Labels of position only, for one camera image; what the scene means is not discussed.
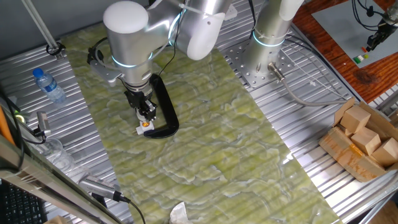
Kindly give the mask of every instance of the metal bar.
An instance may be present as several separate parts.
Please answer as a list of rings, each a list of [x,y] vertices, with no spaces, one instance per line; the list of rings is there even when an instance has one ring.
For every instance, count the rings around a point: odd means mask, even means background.
[[[19,163],[21,150],[0,136],[0,164]],[[21,172],[1,169],[0,178],[64,209],[88,223],[122,224],[122,221],[89,196],[65,174],[32,150],[25,154]]]
[[[48,43],[50,48],[53,50],[58,49],[58,44],[52,37],[50,31],[47,29],[47,26],[45,25],[43,19],[40,17],[40,14],[37,12],[32,1],[31,0],[22,0],[22,3],[24,3],[26,10],[29,12],[33,21],[36,23],[37,28],[39,28],[40,32],[42,33],[45,41]]]
[[[384,200],[381,200],[372,210],[358,223],[358,224],[368,224],[372,218],[380,211],[380,209],[394,196],[394,194],[390,194],[390,196],[386,197]]]
[[[385,112],[390,109],[392,105],[398,102],[398,91],[395,91],[391,96],[384,100],[376,109]]]

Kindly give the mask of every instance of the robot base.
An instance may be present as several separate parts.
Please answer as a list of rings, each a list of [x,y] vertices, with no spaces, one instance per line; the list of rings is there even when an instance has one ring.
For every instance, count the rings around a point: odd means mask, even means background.
[[[245,49],[247,44],[249,44],[249,42],[250,40],[247,40],[232,46],[225,52],[225,54],[227,57],[229,57],[230,60],[227,61],[230,63],[231,68],[233,68],[235,73],[240,72],[242,78],[248,85],[253,88],[257,88],[263,86],[271,80],[276,79],[276,77],[272,73],[252,73],[244,66],[242,60],[242,51]],[[294,69],[294,63],[288,57],[286,57],[286,54],[283,53],[283,51],[279,52],[279,61],[276,62],[276,64],[284,74]]]

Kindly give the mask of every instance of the water bottle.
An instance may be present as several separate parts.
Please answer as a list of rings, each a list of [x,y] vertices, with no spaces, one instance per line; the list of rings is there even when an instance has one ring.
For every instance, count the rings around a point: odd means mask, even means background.
[[[57,85],[57,81],[48,73],[44,73],[41,68],[33,70],[33,76],[36,79],[37,86],[45,92],[47,97],[54,103],[65,101],[65,92]]]
[[[58,139],[47,138],[44,144],[32,146],[76,183],[84,176],[91,175],[89,168],[75,164],[73,157],[64,150]]]

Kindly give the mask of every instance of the metal post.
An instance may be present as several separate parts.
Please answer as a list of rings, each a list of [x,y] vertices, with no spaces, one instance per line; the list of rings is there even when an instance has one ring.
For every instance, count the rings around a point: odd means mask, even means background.
[[[40,14],[37,12],[35,6],[33,5],[31,0],[22,0],[26,10],[29,12],[30,16],[32,17],[33,21],[36,23],[37,28],[39,28],[40,32],[42,33],[45,41],[50,46],[49,50],[56,51],[58,50],[58,44],[55,39],[52,37],[50,31],[47,29],[43,19],[41,18]],[[57,59],[62,59],[61,53],[56,55]]]
[[[122,224],[122,221],[61,173],[43,156],[25,153],[20,172],[21,150],[0,135],[0,178],[26,190],[88,223]]]

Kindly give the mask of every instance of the silver metal arm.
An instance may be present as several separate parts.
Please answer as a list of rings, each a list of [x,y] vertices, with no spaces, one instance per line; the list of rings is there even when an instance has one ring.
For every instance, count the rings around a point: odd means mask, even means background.
[[[243,52],[243,77],[254,88],[270,80],[270,63],[282,69],[292,64],[280,53],[280,48],[302,0],[269,0],[259,12],[252,39]]]
[[[111,86],[116,84],[117,78],[123,81],[127,88],[125,95],[145,125],[156,118],[156,105],[150,100],[152,59],[167,44],[176,45],[193,60],[204,58],[213,49],[231,4],[231,0],[184,2],[158,0],[145,10],[138,3],[120,1],[104,13],[116,69],[108,70],[98,58],[89,64]]]

